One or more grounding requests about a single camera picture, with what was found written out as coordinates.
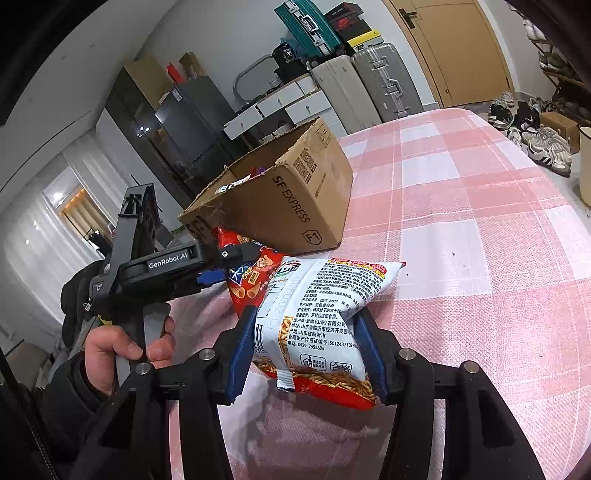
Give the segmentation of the person's left hand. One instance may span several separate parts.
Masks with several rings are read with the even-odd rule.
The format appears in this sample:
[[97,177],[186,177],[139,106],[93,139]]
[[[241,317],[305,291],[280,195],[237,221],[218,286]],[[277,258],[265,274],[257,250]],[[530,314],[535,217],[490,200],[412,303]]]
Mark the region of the person's left hand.
[[[172,333],[175,322],[165,319],[162,335],[147,347],[146,358],[156,368],[172,365],[175,340]],[[100,326],[92,330],[85,340],[84,363],[90,384],[99,392],[109,396],[115,382],[115,357],[139,360],[143,350],[116,325]]]

